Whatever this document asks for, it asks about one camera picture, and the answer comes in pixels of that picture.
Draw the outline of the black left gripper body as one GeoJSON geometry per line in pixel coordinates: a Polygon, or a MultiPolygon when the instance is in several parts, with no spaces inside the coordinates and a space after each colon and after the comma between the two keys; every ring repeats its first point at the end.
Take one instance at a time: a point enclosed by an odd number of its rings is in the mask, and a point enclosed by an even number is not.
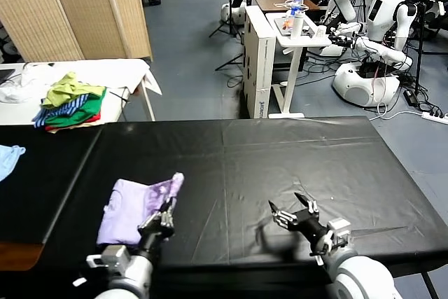
{"type": "Polygon", "coordinates": [[[138,243],[137,251],[143,255],[149,255],[160,248],[161,243],[169,239],[174,234],[171,226],[152,225],[138,229],[141,239],[138,243]]]}

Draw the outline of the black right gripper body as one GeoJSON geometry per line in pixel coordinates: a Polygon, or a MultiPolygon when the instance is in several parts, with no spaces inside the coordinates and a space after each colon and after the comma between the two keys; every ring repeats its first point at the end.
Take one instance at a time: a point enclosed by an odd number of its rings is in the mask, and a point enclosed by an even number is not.
{"type": "Polygon", "coordinates": [[[302,233],[311,245],[316,245],[327,234],[328,229],[320,224],[317,213],[310,214],[307,209],[303,209],[293,215],[295,219],[289,224],[289,230],[302,233]]]}

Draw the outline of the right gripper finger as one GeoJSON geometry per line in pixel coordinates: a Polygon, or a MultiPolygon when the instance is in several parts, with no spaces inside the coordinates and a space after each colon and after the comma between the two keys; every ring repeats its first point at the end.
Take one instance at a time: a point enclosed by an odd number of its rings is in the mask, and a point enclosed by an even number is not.
{"type": "Polygon", "coordinates": [[[306,195],[302,193],[294,192],[294,195],[300,201],[300,203],[308,210],[310,214],[317,214],[319,212],[316,200],[309,199],[306,195]]]}
{"type": "Polygon", "coordinates": [[[272,201],[268,201],[271,209],[273,221],[282,228],[296,228],[298,224],[298,218],[295,214],[291,214],[287,211],[280,210],[278,206],[272,201]]]}

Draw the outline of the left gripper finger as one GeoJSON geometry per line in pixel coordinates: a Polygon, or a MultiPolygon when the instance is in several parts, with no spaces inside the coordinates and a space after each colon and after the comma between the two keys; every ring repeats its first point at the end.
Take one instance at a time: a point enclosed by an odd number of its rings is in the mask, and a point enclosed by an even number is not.
{"type": "Polygon", "coordinates": [[[173,220],[173,210],[175,207],[175,197],[170,197],[165,200],[162,206],[160,207],[161,213],[161,225],[165,228],[173,229],[174,228],[174,220],[173,220]]]}
{"type": "Polygon", "coordinates": [[[145,233],[150,230],[155,230],[160,227],[161,212],[157,211],[150,215],[143,223],[141,223],[137,230],[139,233],[145,233]]]}

